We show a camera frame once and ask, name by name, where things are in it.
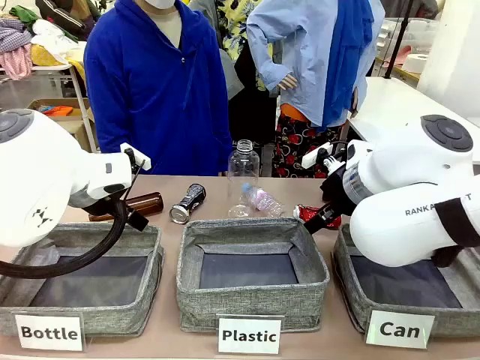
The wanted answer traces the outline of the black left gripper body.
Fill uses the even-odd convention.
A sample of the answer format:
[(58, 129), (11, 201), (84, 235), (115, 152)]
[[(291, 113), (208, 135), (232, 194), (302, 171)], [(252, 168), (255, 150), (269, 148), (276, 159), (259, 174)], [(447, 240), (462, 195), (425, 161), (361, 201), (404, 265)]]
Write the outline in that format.
[(112, 216), (114, 221), (128, 221), (128, 207), (126, 202), (121, 198), (109, 196), (106, 200), (106, 212)]

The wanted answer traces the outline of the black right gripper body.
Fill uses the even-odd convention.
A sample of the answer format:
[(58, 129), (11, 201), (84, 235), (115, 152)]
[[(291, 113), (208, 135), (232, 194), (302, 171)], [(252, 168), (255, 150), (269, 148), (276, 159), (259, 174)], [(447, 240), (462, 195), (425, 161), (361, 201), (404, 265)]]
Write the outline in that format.
[(337, 169), (328, 173), (327, 178), (320, 185), (322, 200), (325, 203), (320, 209), (323, 218), (353, 214), (357, 205), (350, 199), (344, 185), (350, 185), (349, 176), (355, 171), (356, 166), (347, 169), (346, 164), (341, 164)]

